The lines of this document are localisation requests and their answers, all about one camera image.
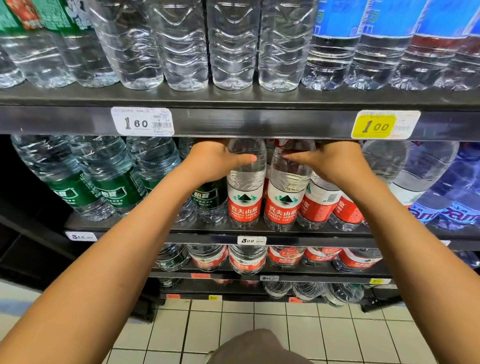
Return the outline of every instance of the green label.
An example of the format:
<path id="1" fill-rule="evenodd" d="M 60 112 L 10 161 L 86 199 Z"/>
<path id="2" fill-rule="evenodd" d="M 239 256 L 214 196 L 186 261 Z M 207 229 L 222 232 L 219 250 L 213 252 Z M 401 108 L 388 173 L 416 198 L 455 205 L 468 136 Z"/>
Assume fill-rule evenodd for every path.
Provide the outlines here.
<path id="1" fill-rule="evenodd" d="M 227 199 L 227 178 L 202 184 L 192 194 L 192 201 L 201 210 L 216 208 Z"/>
<path id="2" fill-rule="evenodd" d="M 32 0 L 48 30 L 78 33 L 92 29 L 82 0 Z"/>
<path id="3" fill-rule="evenodd" d="M 42 27 L 43 24 L 30 0 L 10 0 L 9 3 L 0 0 L 0 32 L 23 33 L 25 30 Z"/>
<path id="4" fill-rule="evenodd" d="M 87 206 L 97 201 L 101 196 L 100 191 L 81 172 L 60 181 L 45 183 L 72 207 Z"/>
<path id="5" fill-rule="evenodd" d="M 115 208 L 124 208 L 140 202 L 147 191 L 133 167 L 125 174 L 111 180 L 93 181 L 100 193 Z"/>
<path id="6" fill-rule="evenodd" d="M 141 178 L 141 179 L 148 193 L 150 193 L 155 188 L 155 186 L 158 185 L 158 183 L 160 182 L 160 181 L 149 181 L 149 180 L 146 180 L 145 178 Z"/>

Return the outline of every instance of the person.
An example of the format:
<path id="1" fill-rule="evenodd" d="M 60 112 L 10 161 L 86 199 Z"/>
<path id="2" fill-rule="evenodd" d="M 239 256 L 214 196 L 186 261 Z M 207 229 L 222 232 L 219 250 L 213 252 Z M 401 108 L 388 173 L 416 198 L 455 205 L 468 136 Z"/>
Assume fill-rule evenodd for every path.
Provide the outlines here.
<path id="1" fill-rule="evenodd" d="M 479 276 L 397 201 L 372 173 L 359 144 L 327 142 L 313 152 L 284 151 L 284 156 L 312 167 L 357 204 L 437 360 L 480 363 Z M 255 160 L 254 155 L 229 153 L 226 141 L 195 144 L 177 168 L 25 312 L 0 345 L 0 363 L 101 363 L 184 201 L 201 184 Z M 266 330 L 244 333 L 213 353 L 210 363 L 307 363 L 295 353 L 279 352 L 275 340 Z M 277 355 L 262 355 L 272 351 Z"/>

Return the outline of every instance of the blue label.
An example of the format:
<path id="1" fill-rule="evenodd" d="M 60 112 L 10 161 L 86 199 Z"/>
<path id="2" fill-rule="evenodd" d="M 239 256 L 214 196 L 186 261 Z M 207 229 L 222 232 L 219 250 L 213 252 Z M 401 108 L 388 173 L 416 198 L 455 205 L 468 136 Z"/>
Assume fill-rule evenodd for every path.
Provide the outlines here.
<path id="1" fill-rule="evenodd" d="M 424 205 L 419 204 L 418 202 L 414 203 L 410 208 L 408 209 L 416 218 L 418 221 L 420 221 L 423 225 L 428 223 L 429 221 L 432 221 L 434 218 L 436 218 L 442 211 L 441 210 L 434 210 L 433 208 L 428 208 L 425 207 Z"/>
<path id="2" fill-rule="evenodd" d="M 480 216 L 480 211 L 466 207 L 459 202 L 453 202 L 442 212 L 442 215 L 460 224 L 474 224 L 475 219 Z"/>
<path id="3" fill-rule="evenodd" d="M 374 0 L 320 0 L 314 36 L 359 37 Z"/>
<path id="4" fill-rule="evenodd" d="M 412 36 L 420 26 L 430 2 L 431 0 L 374 0 L 363 32 L 373 36 Z"/>
<path id="5" fill-rule="evenodd" d="M 472 29 L 472 32 L 470 33 L 474 36 L 480 36 L 480 20 L 477 20 L 477 23 Z"/>
<path id="6" fill-rule="evenodd" d="M 418 34 L 464 38 L 479 18 L 480 0 L 432 0 Z"/>

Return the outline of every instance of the red and white label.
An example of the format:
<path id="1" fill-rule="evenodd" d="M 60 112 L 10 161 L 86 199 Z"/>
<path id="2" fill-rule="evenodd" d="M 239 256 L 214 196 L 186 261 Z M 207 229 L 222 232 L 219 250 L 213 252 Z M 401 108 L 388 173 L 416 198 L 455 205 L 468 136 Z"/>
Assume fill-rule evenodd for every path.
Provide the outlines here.
<path id="1" fill-rule="evenodd" d="M 340 200 L 341 195 L 342 191 L 340 190 L 329 191 L 317 186 L 310 180 L 301 202 L 299 213 L 310 221 L 326 221 Z"/>
<path id="2" fill-rule="evenodd" d="M 300 192 L 284 192 L 268 184 L 265 214 L 277 224 L 289 224 L 295 221 L 305 190 Z"/>
<path id="3" fill-rule="evenodd" d="M 265 264 L 265 260 L 267 259 L 266 255 L 263 255 L 257 259 L 253 260 L 245 260 L 245 259 L 238 259 L 230 254 L 230 263 L 236 266 L 238 269 L 243 271 L 252 271 L 261 268 Z"/>
<path id="4" fill-rule="evenodd" d="M 406 207 L 410 207 L 411 205 L 413 205 L 413 203 L 425 193 L 425 191 L 417 192 L 407 190 L 395 183 L 389 184 L 388 188 L 390 189 L 390 192 L 393 193 L 393 195 L 396 197 L 396 199 L 400 201 L 403 206 Z"/>
<path id="5" fill-rule="evenodd" d="M 358 255 L 353 254 L 353 252 L 348 248 L 343 248 L 343 250 L 338 254 L 338 257 L 342 262 L 352 268 L 370 268 L 375 263 L 382 260 L 382 258 L 362 258 Z"/>
<path id="6" fill-rule="evenodd" d="M 211 267 L 216 267 L 220 265 L 228 254 L 228 248 L 226 245 L 223 246 L 222 250 L 209 258 L 198 258 L 196 256 L 192 256 L 193 262 L 200 268 L 200 269 L 209 269 Z"/>
<path id="7" fill-rule="evenodd" d="M 356 204 L 346 194 L 342 194 L 340 201 L 333 210 L 333 214 L 344 222 L 360 224 L 364 218 Z"/>
<path id="8" fill-rule="evenodd" d="M 293 246 L 278 251 L 275 247 L 268 247 L 268 256 L 272 262 L 279 264 L 296 264 L 303 255 L 303 249 L 297 249 Z"/>
<path id="9" fill-rule="evenodd" d="M 255 220 L 260 215 L 263 184 L 253 191 L 236 190 L 230 185 L 227 185 L 227 188 L 228 210 L 234 220 L 248 222 Z"/>
<path id="10" fill-rule="evenodd" d="M 311 248 L 305 250 L 305 256 L 313 262 L 329 262 L 342 251 L 342 248 Z"/>

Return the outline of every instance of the price tag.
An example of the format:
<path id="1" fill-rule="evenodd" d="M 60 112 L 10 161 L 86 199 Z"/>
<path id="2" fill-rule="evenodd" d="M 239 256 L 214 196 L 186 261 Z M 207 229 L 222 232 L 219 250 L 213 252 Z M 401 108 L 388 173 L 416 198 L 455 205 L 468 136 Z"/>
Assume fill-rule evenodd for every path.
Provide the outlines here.
<path id="1" fill-rule="evenodd" d="M 390 278 L 372 278 L 370 284 L 388 284 L 390 281 Z"/>
<path id="2" fill-rule="evenodd" d="M 353 124 L 352 139 L 408 139 L 420 111 L 362 110 Z"/>
<path id="3" fill-rule="evenodd" d="M 96 242 L 97 238 L 91 231 L 66 231 L 65 235 L 74 242 Z"/>
<path id="4" fill-rule="evenodd" d="M 172 136 L 172 113 L 167 108 L 121 108 L 110 110 L 117 132 L 133 136 Z"/>
<path id="5" fill-rule="evenodd" d="M 238 236 L 237 244 L 239 245 L 265 245 L 267 244 L 266 236 Z"/>
<path id="6" fill-rule="evenodd" d="M 260 280 L 266 280 L 269 282 L 277 282 L 279 279 L 279 276 L 260 276 Z"/>
<path id="7" fill-rule="evenodd" d="M 192 278 L 210 279 L 210 273 L 192 273 Z"/>

